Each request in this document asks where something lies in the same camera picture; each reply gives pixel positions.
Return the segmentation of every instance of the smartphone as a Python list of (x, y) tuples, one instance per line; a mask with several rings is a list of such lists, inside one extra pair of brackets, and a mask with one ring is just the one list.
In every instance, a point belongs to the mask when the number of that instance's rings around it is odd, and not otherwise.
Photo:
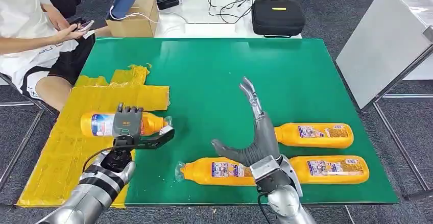
[(94, 20), (90, 20), (88, 22), (85, 22), (83, 24), (81, 24), (80, 28), (77, 29), (77, 32), (84, 32), (90, 29), (90, 27), (92, 27), (92, 25), (94, 24)]

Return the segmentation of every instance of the white shirt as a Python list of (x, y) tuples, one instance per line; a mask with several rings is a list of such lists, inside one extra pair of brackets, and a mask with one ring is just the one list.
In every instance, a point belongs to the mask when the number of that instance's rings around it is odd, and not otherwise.
[[(53, 36), (57, 30), (41, 9), (40, 0), (0, 0), (0, 37), (42, 38)], [(75, 40), (45, 46), (20, 53), (0, 55), (0, 72), (21, 87), (26, 72), (34, 66), (51, 67), (60, 52), (77, 47)]]

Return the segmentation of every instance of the black bag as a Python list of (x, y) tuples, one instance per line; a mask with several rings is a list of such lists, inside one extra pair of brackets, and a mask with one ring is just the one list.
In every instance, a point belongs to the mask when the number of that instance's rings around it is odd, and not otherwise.
[(295, 36), (305, 25), (304, 13), (296, 1), (256, 0), (251, 14), (253, 30), (260, 35)]

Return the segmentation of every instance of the black cable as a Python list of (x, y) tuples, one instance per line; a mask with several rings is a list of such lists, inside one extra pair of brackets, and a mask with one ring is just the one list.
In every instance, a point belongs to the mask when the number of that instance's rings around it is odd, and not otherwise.
[[(219, 16), (220, 18), (221, 18), (221, 20), (223, 20), (225, 23), (237, 23), (242, 17), (244, 17), (244, 16), (246, 16), (246, 15), (248, 15), (250, 12), (251, 12), (251, 10), (252, 10), (252, 4), (253, 4), (253, 0), (235, 0), (235, 1), (233, 1), (233, 2), (230, 2), (230, 3), (228, 3), (228, 4), (226, 4), (225, 6), (223, 6), (223, 7), (221, 7), (221, 9), (220, 9), (220, 12), (218, 13), (218, 14), (212, 14), (212, 13), (210, 13), (210, 8), (211, 7), (214, 7), (214, 8), (216, 8), (216, 6), (214, 6), (213, 4), (212, 4), (212, 0), (207, 0), (208, 1), (208, 3), (209, 3), (209, 9), (208, 9), (208, 14), (209, 15), (211, 15), (211, 16)], [(225, 10), (225, 9), (231, 9), (231, 8), (233, 8), (236, 4), (238, 4), (237, 5), (237, 7), (240, 7), (242, 4), (244, 4), (245, 2), (251, 2), (251, 6), (250, 7), (248, 7), (248, 9), (245, 11), (245, 12), (243, 12), (242, 13), (242, 15), (240, 15), (240, 16), (236, 16), (236, 15), (233, 15), (233, 14), (226, 14), (226, 13), (222, 13), (222, 11), (223, 10)], [(237, 20), (235, 21), (235, 22), (228, 22), (228, 21), (226, 21), (224, 18), (223, 18), (223, 16), (232, 16), (232, 17), (236, 17), (237, 18)]]
[(260, 199), (261, 199), (262, 196), (267, 196), (268, 194), (269, 194), (268, 192), (259, 193), (259, 195), (257, 196), (257, 203), (258, 203), (258, 206), (259, 206), (261, 212), (263, 213), (266, 221), (268, 221), (268, 224), (271, 224), (271, 221), (269, 220), (268, 215), (266, 215), (266, 213), (264, 212), (263, 205), (262, 205), (262, 203), (260, 201)]
[(131, 148), (131, 149), (135, 149), (135, 148), (139, 148), (139, 147), (140, 147), (140, 145), (123, 145), (123, 146), (112, 146), (112, 147), (108, 147), (108, 148), (99, 150), (96, 153), (94, 153), (92, 156), (90, 156), (90, 157), (87, 158), (87, 160), (84, 162), (83, 171), (82, 172), (84, 172), (86, 170), (87, 163), (91, 159), (93, 159), (95, 156), (97, 156), (98, 154), (100, 154), (102, 152), (105, 152), (105, 151), (108, 151), (108, 150), (113, 150), (113, 149), (118, 149), (118, 148)]

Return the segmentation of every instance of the plastic bottle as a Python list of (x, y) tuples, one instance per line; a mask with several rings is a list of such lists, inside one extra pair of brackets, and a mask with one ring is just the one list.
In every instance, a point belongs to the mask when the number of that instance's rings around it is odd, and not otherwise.
[[(289, 160), (301, 184), (359, 184), (370, 175), (365, 160), (359, 156), (297, 156)], [(255, 186), (249, 167), (224, 157), (179, 163), (176, 179), (201, 185)]]
[[(112, 136), (114, 113), (86, 113), (81, 116), (81, 132), (85, 136)], [(164, 126), (171, 125), (172, 118), (158, 117), (143, 112), (141, 119), (141, 135), (150, 136), (159, 132)]]
[(224, 157), (179, 163), (176, 179), (191, 180), (201, 185), (255, 186), (249, 167)]
[(274, 130), (286, 146), (347, 148), (353, 143), (352, 129), (345, 123), (285, 123)]
[(365, 160), (354, 155), (297, 156), (290, 163), (304, 184), (359, 184), (370, 176)]

